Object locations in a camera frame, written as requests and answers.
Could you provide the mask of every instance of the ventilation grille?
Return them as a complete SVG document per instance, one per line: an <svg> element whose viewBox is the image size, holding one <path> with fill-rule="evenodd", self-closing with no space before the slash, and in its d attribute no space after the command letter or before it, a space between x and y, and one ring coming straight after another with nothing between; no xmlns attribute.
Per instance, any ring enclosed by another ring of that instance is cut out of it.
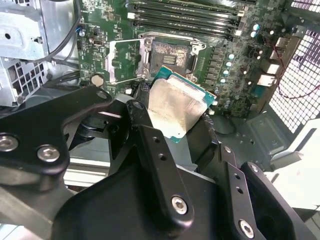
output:
<svg viewBox="0 0 320 240"><path fill-rule="evenodd" d="M47 63L0 58L0 106L15 107L35 93L47 79Z"/></svg>
<svg viewBox="0 0 320 240"><path fill-rule="evenodd" d="M13 88L18 96L24 98L33 94L42 85L43 77L45 76L44 65L42 63L34 63L34 69L25 72L21 62L17 62L8 68L10 80Z"/></svg>
<svg viewBox="0 0 320 240"><path fill-rule="evenodd" d="M282 95L290 98L307 96L288 99L276 90L269 102L292 133L319 114L320 90L310 93L319 84L320 34L308 30L280 81Z"/></svg>
<svg viewBox="0 0 320 240"><path fill-rule="evenodd" d="M293 0L291 7L320 13L320 0Z"/></svg>

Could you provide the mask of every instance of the black mechanical arm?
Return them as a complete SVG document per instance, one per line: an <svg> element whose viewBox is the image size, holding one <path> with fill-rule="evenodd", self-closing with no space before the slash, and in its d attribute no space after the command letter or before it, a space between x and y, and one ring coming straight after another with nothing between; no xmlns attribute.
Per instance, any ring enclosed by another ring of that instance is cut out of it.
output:
<svg viewBox="0 0 320 240"><path fill-rule="evenodd" d="M220 143L204 114L187 133L198 172L177 167L148 115L149 89L90 86L0 119L0 222L52 240L315 240L264 173ZM69 151L109 141L109 176L73 194Z"/></svg>

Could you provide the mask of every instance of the ram slot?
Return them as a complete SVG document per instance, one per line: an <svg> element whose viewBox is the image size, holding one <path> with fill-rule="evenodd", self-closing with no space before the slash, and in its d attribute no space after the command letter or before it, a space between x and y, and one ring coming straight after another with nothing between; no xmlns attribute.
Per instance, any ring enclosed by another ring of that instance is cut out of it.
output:
<svg viewBox="0 0 320 240"><path fill-rule="evenodd" d="M139 18L142 19L166 19L173 22L182 22L186 24L196 24L199 26L205 27L214 27L217 29L235 29L237 28L237 23L234 21L229 21L223 18L213 19L206 19L201 17L194 17L194 16L186 16L186 15L178 15L174 13L167 13L155 10L148 10L148 11L138 11Z"/></svg>
<svg viewBox="0 0 320 240"><path fill-rule="evenodd" d="M198 27L191 28L189 25L177 25L172 23L160 23L159 21L152 21L149 19L137 19L134 23L135 26L143 26L150 29L163 29L163 30L172 30L172 31L179 31L188 33L192 36L198 36L198 35L205 35L210 37L218 37L218 38L224 38L224 39L230 39L232 38L231 34L227 33L226 31L220 31L218 29L199 29Z"/></svg>
<svg viewBox="0 0 320 240"><path fill-rule="evenodd" d="M207 6L209 9L204 8L196 8L196 5L193 7L185 6L185 5L177 5L172 3L165 2L154 2L154 1L139 1L136 3L136 6L139 7L154 7L158 10L163 9L163 11L176 11L181 14L189 14L189 15L198 15L198 16L216 16L216 17L225 17L228 18L237 18L239 11L234 9L224 9L224 8L214 8Z"/></svg>

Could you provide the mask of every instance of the green circuit board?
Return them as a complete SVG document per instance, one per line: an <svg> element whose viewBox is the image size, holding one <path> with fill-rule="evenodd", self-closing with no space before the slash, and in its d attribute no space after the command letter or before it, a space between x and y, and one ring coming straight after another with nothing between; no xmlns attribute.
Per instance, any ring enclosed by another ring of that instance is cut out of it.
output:
<svg viewBox="0 0 320 240"><path fill-rule="evenodd" d="M161 65L172 65L173 70L188 74L194 83L217 96L216 114L228 112L245 118L264 92L255 75L260 61L271 52L266 41L283 35L284 2L195 2L82 0L80 26L85 34L77 40L81 81L90 82L98 74L104 79L101 87L115 96L134 88L139 81L151 82L153 72ZM141 78L141 39L150 32L157 34L147 59L149 74ZM112 41L117 41L113 59ZM205 48L194 55L192 42ZM257 50L261 53L258 59ZM114 76L110 74L111 65Z"/></svg>

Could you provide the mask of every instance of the red cable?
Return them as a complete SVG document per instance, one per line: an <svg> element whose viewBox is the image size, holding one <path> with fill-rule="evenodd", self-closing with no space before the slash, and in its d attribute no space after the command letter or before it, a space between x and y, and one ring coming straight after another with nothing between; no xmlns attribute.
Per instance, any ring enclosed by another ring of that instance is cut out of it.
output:
<svg viewBox="0 0 320 240"><path fill-rule="evenodd" d="M285 69L285 64L284 64L282 58L280 57L280 55L279 55L279 53L278 53L278 51L277 51L276 46L273 46L273 50L275 51L277 58L280 60L280 62L281 62L281 68L282 68L282 72L281 72L280 76L277 78L277 81L278 81L278 83L277 83L277 88L278 88L278 91L279 91L280 96L282 96L282 97L285 98L285 99L300 99L300 98L304 98L304 97L306 97L306 96L310 96L312 93L314 93L315 91L317 91L318 89L320 89L320 84L319 84L318 86L315 86L313 90L311 90L310 92L308 92L308 93L306 93L306 94L304 94L304 95L299 95L299 96L287 96L287 95L284 95L284 94L282 93L281 89L280 89L280 80L282 79L282 77L283 77L283 75L285 74L285 71L286 71L286 69Z"/></svg>

